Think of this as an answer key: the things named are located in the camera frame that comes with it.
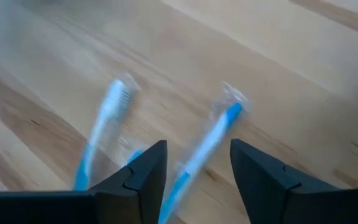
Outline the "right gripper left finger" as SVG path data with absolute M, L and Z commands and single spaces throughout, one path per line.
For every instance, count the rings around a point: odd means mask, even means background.
M 0 223 L 157 223 L 166 175 L 160 140 L 86 191 L 0 192 Z

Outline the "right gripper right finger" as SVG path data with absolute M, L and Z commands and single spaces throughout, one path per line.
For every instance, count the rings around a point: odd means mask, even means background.
M 358 223 L 358 189 L 340 189 L 232 139 L 230 158 L 251 223 Z

